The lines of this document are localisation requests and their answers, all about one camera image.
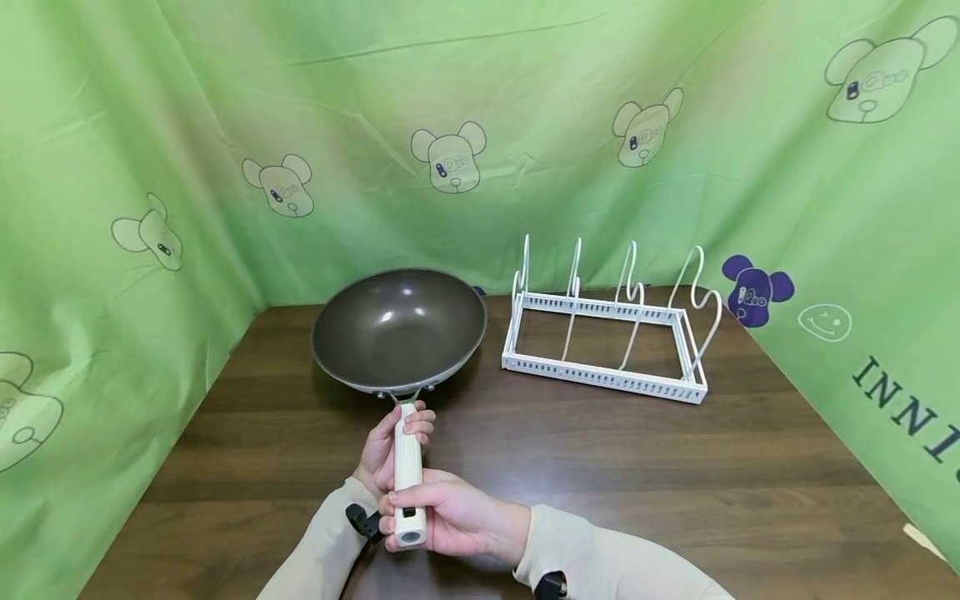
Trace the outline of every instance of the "person's right hand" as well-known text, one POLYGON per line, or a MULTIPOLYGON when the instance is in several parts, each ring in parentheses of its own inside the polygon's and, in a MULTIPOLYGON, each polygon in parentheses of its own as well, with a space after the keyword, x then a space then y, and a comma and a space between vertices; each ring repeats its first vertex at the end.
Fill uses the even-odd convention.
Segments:
POLYGON ((398 508, 426 507, 427 550, 447 556, 490 554, 516 567, 526 550, 530 508, 502 502, 452 473, 425 468, 423 483, 390 492, 380 500, 380 531, 387 550, 397 552, 393 532, 398 508))

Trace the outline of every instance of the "white metal rack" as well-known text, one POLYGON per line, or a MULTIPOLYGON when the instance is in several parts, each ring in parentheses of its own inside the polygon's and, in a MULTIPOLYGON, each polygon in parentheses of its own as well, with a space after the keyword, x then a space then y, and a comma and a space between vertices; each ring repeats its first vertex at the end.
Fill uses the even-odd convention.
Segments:
POLYGON ((644 302, 643 283, 640 281, 634 283, 636 242, 631 242, 630 246, 627 247, 627 255, 623 261, 623 269, 620 271, 620 280, 617 283, 613 300, 580 298, 580 276, 578 272, 582 246, 582 240, 578 238, 573 253, 573 264, 570 267, 570 279, 566 285, 566 293, 538 294, 528 289, 530 281, 530 235, 528 234, 524 238, 523 262, 520 270, 514 274, 513 307, 510 326, 507 330, 507 340, 503 346, 503 355, 500 361, 501 368, 508 371, 525 372, 543 377, 623 390, 634 394, 657 396, 690 404, 703 402, 708 391, 703 358, 707 346, 713 339, 713 334, 716 333, 717 326, 720 325, 720 316, 723 311, 723 300, 716 290, 709 290, 699 302, 695 297, 697 283, 704 270, 704 249, 700 246, 693 247, 693 250, 686 257, 680 276, 677 277, 677 283, 673 286, 670 301, 666 306, 655 306, 644 302), (690 285, 690 302, 696 309, 700 310, 707 305, 708 298, 714 297, 717 305, 713 327, 710 328, 703 345, 699 347, 697 347, 696 340, 693 337, 693 329, 690 327, 686 310, 673 306, 677 290, 680 288, 681 281, 686 274, 686 268, 694 254, 698 255, 700 265, 697 267, 697 275, 690 285), (627 283, 625 290, 623 289, 624 278, 626 278, 627 283), (620 299, 621 291, 625 292, 626 299, 623 301, 620 299), (566 329, 564 354, 560 360, 520 354, 516 351, 516 343, 520 333, 520 320, 523 317, 523 312, 527 310, 570 316, 570 324, 566 329), (627 344, 627 351, 623 355, 623 362, 618 369, 594 367, 566 360, 567 352, 570 350, 570 335, 573 333, 573 323, 577 316, 633 322, 634 330, 630 336, 630 342, 627 344), (672 329, 677 354, 680 356, 682 375, 679 379, 624 370, 630 358, 630 352, 634 348, 640 324, 662 325, 672 329))

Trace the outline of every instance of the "black wrist band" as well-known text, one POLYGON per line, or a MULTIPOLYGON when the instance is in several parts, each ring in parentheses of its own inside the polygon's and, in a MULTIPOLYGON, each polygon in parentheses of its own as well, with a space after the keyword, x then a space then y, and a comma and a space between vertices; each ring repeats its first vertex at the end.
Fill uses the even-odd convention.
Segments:
POLYGON ((534 589, 537 600, 562 600, 566 598, 566 575, 563 571, 551 571, 540 579, 534 589))
POLYGON ((362 506, 351 504, 347 506, 347 520, 353 529, 370 543, 377 544, 383 540, 383 534, 380 533, 380 513, 367 516, 367 511, 362 506))

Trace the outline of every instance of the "wok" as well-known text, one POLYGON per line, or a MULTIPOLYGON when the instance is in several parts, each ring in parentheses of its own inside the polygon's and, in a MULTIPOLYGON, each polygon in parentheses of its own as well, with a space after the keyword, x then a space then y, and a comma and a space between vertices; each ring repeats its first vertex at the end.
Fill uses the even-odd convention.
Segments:
MULTIPOLYGON (((337 293, 314 323, 313 355, 327 374, 400 404, 395 489, 422 482, 420 445, 403 433, 414 400, 460 370, 486 329, 487 306, 479 294, 461 279, 430 269, 400 269, 356 281, 337 293)), ((395 535, 400 545, 422 543, 423 508, 397 514, 395 535)))

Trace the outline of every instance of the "wooden table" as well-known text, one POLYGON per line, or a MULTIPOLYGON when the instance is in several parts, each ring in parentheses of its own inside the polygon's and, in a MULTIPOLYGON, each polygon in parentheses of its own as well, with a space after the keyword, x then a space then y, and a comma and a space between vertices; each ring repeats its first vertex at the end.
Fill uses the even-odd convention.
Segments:
MULTIPOLYGON (((729 315, 710 392, 689 406, 502 371, 509 302, 488 307, 478 355, 426 397, 440 415, 429 466, 665 545, 738 600, 960 598, 960 578, 901 531, 906 517, 729 315)), ((390 409, 315 367, 317 312, 252 324, 82 598, 256 596, 390 409)), ((699 339, 707 319, 694 315, 699 339)), ((630 326, 577 323, 568 359, 617 366, 630 326)), ((520 351, 559 358, 566 319, 524 324, 520 351)), ((678 374, 669 333, 640 332, 629 367, 678 374)), ((377 548, 344 597, 532 594, 489 561, 377 548)))

